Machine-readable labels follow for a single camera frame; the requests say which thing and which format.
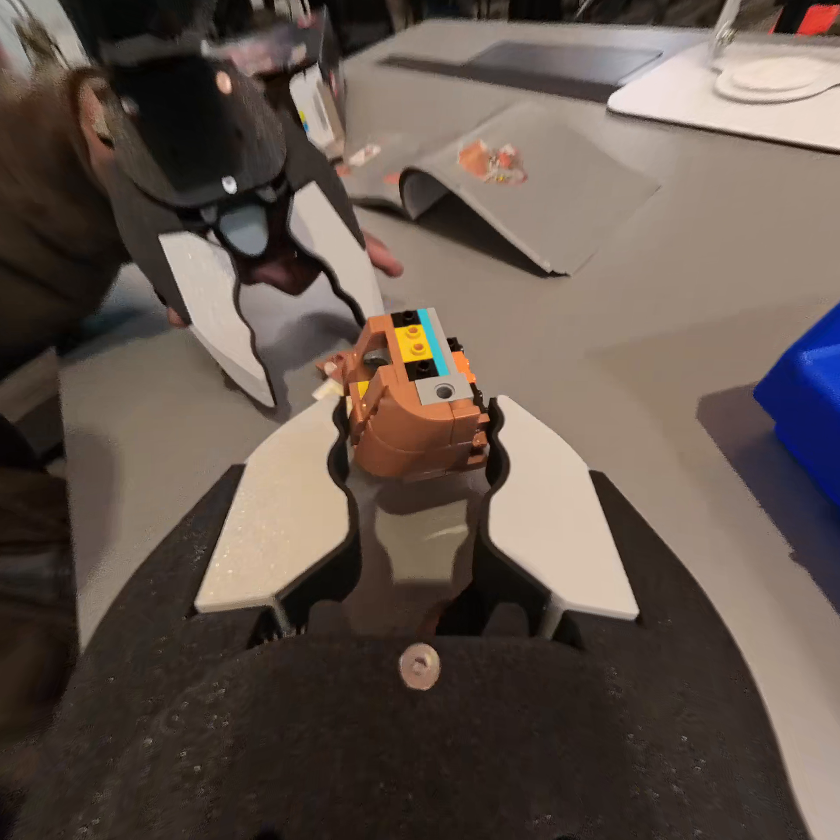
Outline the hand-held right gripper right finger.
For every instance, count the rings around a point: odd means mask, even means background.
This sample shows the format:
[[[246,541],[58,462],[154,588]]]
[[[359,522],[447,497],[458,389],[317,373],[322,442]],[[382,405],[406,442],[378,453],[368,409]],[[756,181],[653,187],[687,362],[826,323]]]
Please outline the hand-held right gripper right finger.
[[[472,592],[483,623],[502,604],[551,638],[566,613],[634,623],[640,608],[589,466],[509,396],[492,398]]]

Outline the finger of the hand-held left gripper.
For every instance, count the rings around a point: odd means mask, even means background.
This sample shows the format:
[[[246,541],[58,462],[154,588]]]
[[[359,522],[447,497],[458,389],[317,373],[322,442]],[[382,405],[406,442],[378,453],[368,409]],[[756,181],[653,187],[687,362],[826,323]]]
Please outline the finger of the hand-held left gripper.
[[[220,245],[181,231],[160,236],[190,330],[222,371],[266,407],[277,404],[255,334],[238,307],[234,264]]]
[[[335,296],[363,327],[384,313],[364,237],[356,234],[317,182],[296,190],[289,205],[289,236],[321,267]]]

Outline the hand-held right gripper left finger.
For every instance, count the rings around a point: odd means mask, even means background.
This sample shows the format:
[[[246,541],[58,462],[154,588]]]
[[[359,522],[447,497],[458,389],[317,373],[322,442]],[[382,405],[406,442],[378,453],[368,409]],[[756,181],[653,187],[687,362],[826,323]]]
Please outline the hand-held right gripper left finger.
[[[346,486],[346,401],[324,396],[246,459],[194,600],[199,614],[269,608],[305,626],[361,575],[358,508]]]

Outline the brown toy brick vehicle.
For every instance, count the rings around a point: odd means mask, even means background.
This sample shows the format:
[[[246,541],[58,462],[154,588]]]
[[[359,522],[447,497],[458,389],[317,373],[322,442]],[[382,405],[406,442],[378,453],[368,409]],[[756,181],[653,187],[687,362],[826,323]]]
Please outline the brown toy brick vehicle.
[[[434,308],[369,318],[337,366],[354,460],[367,473],[426,480],[486,465],[490,417],[463,345]]]

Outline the blue plastic bin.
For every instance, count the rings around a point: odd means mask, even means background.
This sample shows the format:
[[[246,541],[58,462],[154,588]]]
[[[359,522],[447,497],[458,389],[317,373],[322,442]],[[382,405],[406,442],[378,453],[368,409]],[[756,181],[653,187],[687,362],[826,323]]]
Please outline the blue plastic bin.
[[[839,505],[839,306],[782,353],[753,390],[776,437]]]

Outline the open grey booklet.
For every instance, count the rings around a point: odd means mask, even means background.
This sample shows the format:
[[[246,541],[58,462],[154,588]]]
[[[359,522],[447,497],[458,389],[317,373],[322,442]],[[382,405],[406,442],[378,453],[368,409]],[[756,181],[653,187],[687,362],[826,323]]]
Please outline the open grey booklet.
[[[522,257],[570,275],[659,189],[532,101],[462,132],[384,133],[339,164],[353,203],[413,221],[454,196]]]

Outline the white stand with flat base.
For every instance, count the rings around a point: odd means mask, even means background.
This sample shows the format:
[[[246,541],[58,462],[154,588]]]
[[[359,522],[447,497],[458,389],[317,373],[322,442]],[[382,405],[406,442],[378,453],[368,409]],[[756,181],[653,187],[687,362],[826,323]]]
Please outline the white stand with flat base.
[[[838,154],[838,37],[742,32],[741,5],[724,2],[707,47],[644,71],[612,94],[607,110]]]

